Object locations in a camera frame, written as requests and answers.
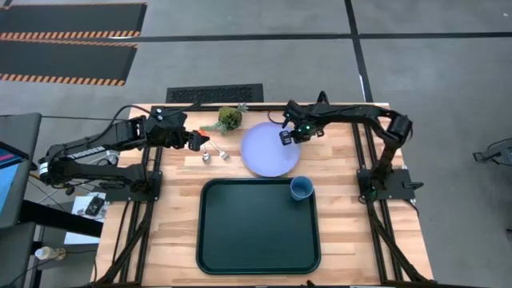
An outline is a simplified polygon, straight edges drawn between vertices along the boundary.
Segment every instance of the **wooden tabletop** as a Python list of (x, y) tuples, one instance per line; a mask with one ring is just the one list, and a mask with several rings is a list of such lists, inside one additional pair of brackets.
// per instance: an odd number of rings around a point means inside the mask
[[(149, 110), (152, 105), (140, 106)], [(212, 125), (218, 118), (218, 112), (186, 113), (187, 130)], [(130, 117), (142, 114), (144, 113), (140, 110), (132, 109)], [(276, 121), (282, 119), (279, 112), (272, 113), (272, 116)], [(202, 152), (164, 149), (161, 164), (164, 180), (160, 199), (154, 206), (143, 286), (300, 285), (305, 284), (306, 280), (317, 285), (379, 283), (366, 208), (358, 202), (359, 190), (355, 171), (359, 166), (354, 137), (351, 124), (344, 123), (329, 124), (325, 128), (324, 137), (303, 143), (301, 160), (289, 173), (289, 177), (306, 175), (314, 183), (322, 249), (322, 260), (316, 271), (307, 275), (259, 276), (213, 276), (200, 271), (195, 261), (195, 249), (201, 188), (212, 178), (254, 177), (241, 160), (240, 142), (249, 128), (266, 121), (266, 112), (248, 112), (243, 115), (242, 126), (238, 130), (231, 131), (226, 136), (216, 132), (209, 133), (211, 139), (231, 155), (228, 162), (221, 160), (213, 149), (209, 149), (212, 159), (208, 166), (202, 162)], [(364, 129), (362, 126), (359, 128), (365, 147), (366, 163), (370, 164)], [(377, 152), (380, 153), (383, 143), (379, 138), (374, 140)], [(142, 152), (138, 150), (122, 152), (119, 165), (140, 163), (141, 158)], [(403, 165), (401, 151), (397, 152), (394, 165)], [(97, 254), (98, 275), (103, 275), (111, 264), (124, 205), (124, 202), (116, 202), (108, 208)], [(416, 212), (401, 200), (388, 201), (388, 205), (398, 246), (421, 274), (432, 278)], [(130, 210), (131, 205), (126, 214), (119, 251), (124, 246)], [(384, 243), (382, 247), (388, 278), (392, 279), (389, 252)], [(137, 252), (138, 247), (132, 253), (129, 280), (134, 279)]]

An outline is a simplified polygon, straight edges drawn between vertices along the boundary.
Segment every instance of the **blue cup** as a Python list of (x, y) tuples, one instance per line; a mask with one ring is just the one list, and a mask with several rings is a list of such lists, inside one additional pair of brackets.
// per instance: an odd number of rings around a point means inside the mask
[(313, 193), (313, 182), (305, 176), (297, 176), (291, 180), (291, 197), (294, 200), (301, 201)]

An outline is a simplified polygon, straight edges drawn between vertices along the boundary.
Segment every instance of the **concrete floor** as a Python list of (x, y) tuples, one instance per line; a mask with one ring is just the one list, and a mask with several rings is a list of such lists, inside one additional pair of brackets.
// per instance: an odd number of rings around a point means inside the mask
[[(28, 2), (69, 0), (13, 4)], [(353, 4), (360, 33), (512, 30), (507, 0)], [(349, 32), (343, 0), (149, 0), (142, 36)], [(510, 137), (512, 38), (362, 40), (362, 48), (374, 100), (414, 121), (404, 155), (414, 180), (425, 183), (418, 208), (436, 280), (510, 286), (512, 245), (505, 228), (512, 227), (512, 171), (477, 164), (471, 153)], [(124, 87), (0, 82), (0, 114), (109, 118), (128, 103), (164, 102), (167, 87), (237, 83), (263, 83), (267, 102), (312, 101), (320, 90), (332, 102), (363, 100), (351, 40), (154, 42), (139, 45)], [(104, 125), (45, 118), (36, 158), (53, 143)], [(30, 200), (43, 196), (27, 189)], [(63, 192), (55, 198), (71, 200)], [(42, 287), (82, 285), (91, 267), (84, 257), (65, 270), (46, 271)], [(76, 282), (64, 282), (64, 274)]]

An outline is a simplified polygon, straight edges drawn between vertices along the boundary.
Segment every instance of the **small metal object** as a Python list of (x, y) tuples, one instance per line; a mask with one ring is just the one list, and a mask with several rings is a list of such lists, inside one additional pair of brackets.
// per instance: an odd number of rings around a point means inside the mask
[(211, 156), (208, 154), (208, 152), (206, 152), (206, 145), (202, 146), (202, 150), (204, 151), (204, 153), (202, 154), (202, 161), (204, 163), (210, 162)]
[(218, 155), (222, 158), (222, 160), (227, 160), (230, 155), (228, 153), (226, 153), (225, 151), (222, 151), (220, 148), (217, 147), (217, 145), (215, 145), (215, 143), (213, 143), (213, 141), (209, 140), (209, 143), (215, 148), (217, 149), (218, 151)]

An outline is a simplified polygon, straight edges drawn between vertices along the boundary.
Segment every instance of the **floor mat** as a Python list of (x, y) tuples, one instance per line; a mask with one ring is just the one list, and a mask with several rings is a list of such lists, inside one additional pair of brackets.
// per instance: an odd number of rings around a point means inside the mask
[(123, 86), (137, 46), (63, 40), (0, 40), (0, 79)]
[(166, 103), (264, 102), (263, 84), (167, 88)]
[(0, 38), (139, 36), (145, 3), (13, 5), (0, 7)]

